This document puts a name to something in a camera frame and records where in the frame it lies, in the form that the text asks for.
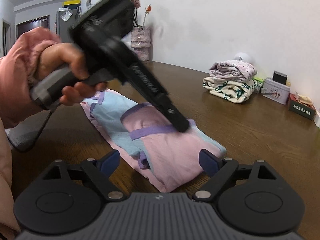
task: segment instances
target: gray ribbed surface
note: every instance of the gray ribbed surface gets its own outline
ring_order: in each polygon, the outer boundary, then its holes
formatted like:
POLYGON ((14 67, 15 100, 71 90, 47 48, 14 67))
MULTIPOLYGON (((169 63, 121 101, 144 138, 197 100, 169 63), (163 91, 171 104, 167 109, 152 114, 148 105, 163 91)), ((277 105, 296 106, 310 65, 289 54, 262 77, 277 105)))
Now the gray ribbed surface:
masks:
POLYGON ((33 236, 17 240, 302 240, 295 233, 256 237, 225 225, 207 203, 196 203, 185 193, 132 193, 121 203, 108 204, 87 228, 65 236, 33 236))

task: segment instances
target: folded clothing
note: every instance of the folded clothing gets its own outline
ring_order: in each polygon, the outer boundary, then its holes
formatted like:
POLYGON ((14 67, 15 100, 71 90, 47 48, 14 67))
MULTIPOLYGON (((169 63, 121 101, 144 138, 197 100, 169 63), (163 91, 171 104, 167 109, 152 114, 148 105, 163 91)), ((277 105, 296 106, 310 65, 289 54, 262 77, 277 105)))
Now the folded clothing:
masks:
POLYGON ((239 60, 216 62, 211 68, 211 77, 217 82, 244 82, 257 74, 254 66, 239 60))
POLYGON ((203 79, 203 87, 210 91, 210 94, 221 97, 233 103, 242 103, 249 99, 257 87, 257 81, 249 79, 243 82, 216 81, 213 77, 203 79))
POLYGON ((150 103, 129 108, 129 99, 121 94, 112 90, 103 93, 101 104, 92 107, 94 100, 102 98, 100 93, 97 98, 86 99, 81 104, 87 117, 105 140, 119 150, 122 158, 160 192, 171 192, 202 172, 198 160, 201 149, 217 157, 226 152, 223 146, 201 132, 193 120, 189 120, 191 127, 186 133, 179 133, 150 103))

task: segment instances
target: vase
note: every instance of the vase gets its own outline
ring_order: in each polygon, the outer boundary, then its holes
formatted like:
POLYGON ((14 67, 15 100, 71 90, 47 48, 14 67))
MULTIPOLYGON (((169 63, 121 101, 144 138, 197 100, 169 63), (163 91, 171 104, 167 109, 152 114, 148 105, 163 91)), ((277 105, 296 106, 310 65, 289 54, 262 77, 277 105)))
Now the vase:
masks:
POLYGON ((149 60, 151 46, 150 27, 133 27, 131 31, 131 47, 141 61, 149 60))

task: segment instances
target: pink jacket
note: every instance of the pink jacket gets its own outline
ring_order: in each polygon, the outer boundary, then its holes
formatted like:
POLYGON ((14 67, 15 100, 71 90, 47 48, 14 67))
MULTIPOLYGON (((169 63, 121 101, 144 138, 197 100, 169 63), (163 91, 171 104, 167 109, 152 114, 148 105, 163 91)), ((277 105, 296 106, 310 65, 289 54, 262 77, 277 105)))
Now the pink jacket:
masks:
POLYGON ((30 99, 30 85, 37 82, 33 74, 42 51, 57 43, 56 35, 39 27, 22 34, 0 58, 0 232, 8 240, 20 229, 13 215, 12 158, 4 129, 41 111, 30 99))

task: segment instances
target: silver screw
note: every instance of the silver screw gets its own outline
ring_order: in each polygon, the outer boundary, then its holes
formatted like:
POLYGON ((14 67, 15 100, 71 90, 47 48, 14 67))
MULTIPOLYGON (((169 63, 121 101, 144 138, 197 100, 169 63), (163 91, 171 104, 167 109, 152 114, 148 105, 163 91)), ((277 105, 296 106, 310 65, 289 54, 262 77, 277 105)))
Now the silver screw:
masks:
POLYGON ((195 196, 197 198, 209 198, 211 196, 211 193, 206 190, 199 190, 195 193, 195 196))
POLYGON ((108 194, 108 198, 110 199, 120 199, 123 197, 123 193, 120 191, 111 191, 108 194))

